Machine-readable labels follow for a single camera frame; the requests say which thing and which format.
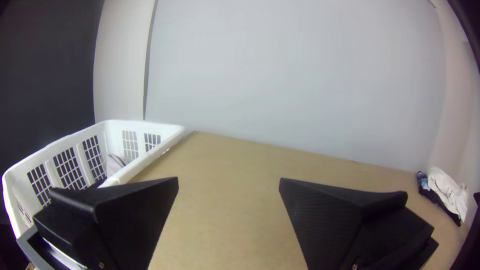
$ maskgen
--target black fabric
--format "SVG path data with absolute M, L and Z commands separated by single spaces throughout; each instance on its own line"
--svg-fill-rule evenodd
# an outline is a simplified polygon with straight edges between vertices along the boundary
M 279 192 L 309 270 L 419 269 L 436 249 L 434 228 L 405 208 L 404 191 L 282 178 Z
M 0 175 L 47 144 L 95 123 L 93 68 L 103 3 L 15 0 L 5 5 L 0 16 Z M 8 224 L 5 212 L 0 222 Z
M 50 189 L 33 219 L 42 237 L 97 269 L 146 270 L 179 190 L 177 177 L 98 189 Z
M 442 199 L 440 199 L 439 195 L 435 193 L 433 190 L 426 190 L 423 189 L 421 186 L 418 186 L 418 193 L 421 195 L 425 196 L 427 199 L 430 200 L 430 202 L 434 203 L 438 207 L 440 207 L 450 218 L 453 220 L 453 222 L 460 227 L 462 225 L 461 220 L 459 218 L 459 215 L 450 212 L 447 207 L 445 207 L 444 203 L 442 202 Z
M 480 1 L 448 0 L 460 21 L 480 71 Z

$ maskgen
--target white cloth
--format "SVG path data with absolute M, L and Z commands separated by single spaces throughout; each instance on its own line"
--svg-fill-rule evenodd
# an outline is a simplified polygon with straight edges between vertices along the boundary
M 437 167 L 428 170 L 428 186 L 438 194 L 445 207 L 457 214 L 462 222 L 467 215 L 468 192 L 465 184 L 458 185 L 448 174 Z
M 106 177 L 109 178 L 121 168 L 125 167 L 131 160 L 127 158 L 120 158 L 117 155 L 109 153 L 106 155 Z

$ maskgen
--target blue cloth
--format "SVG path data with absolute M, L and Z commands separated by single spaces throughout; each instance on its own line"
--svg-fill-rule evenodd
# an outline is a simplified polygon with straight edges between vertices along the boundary
M 418 181 L 418 185 L 421 186 L 422 189 L 430 191 L 431 188 L 429 187 L 429 178 L 423 171 L 419 171 L 416 173 L 416 180 Z

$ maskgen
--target crumpled fabric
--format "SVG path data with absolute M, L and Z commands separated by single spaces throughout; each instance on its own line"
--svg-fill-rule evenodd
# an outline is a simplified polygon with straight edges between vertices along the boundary
M 445 207 L 457 214 L 462 222 L 467 216 L 468 191 L 465 184 L 458 185 L 448 174 L 437 167 L 428 172 L 428 186 L 440 197 Z

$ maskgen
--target basket slot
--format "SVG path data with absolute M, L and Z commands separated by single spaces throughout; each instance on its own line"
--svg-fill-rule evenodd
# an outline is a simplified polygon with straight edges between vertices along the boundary
M 105 173 L 105 161 L 102 157 L 102 151 L 100 150 L 97 135 L 84 140 L 82 145 L 86 161 L 95 182 L 107 179 L 107 174 Z
M 24 210 L 24 207 L 20 204 L 20 202 L 18 200 L 15 200 L 15 201 L 16 201 L 16 206 L 18 207 L 18 210 L 20 210 L 20 213 L 23 216 L 24 220 L 28 223 L 28 224 L 25 224 L 25 227 L 30 228 L 30 226 L 32 226 L 33 224 L 32 218 L 27 213 L 27 211 Z
M 143 135 L 145 139 L 145 152 L 150 151 L 152 148 L 160 144 L 160 135 L 150 133 L 144 133 Z
M 139 157 L 139 145 L 135 131 L 122 130 L 123 153 L 125 157 L 134 160 Z
M 50 198 L 47 195 L 48 190 L 52 186 L 49 176 L 45 171 L 43 164 L 35 167 L 33 170 L 26 173 L 30 180 L 31 187 L 35 192 L 37 199 L 40 201 L 42 207 L 46 207 L 50 203 Z
M 54 156 L 53 162 L 64 188 L 73 190 L 87 188 L 73 147 Z

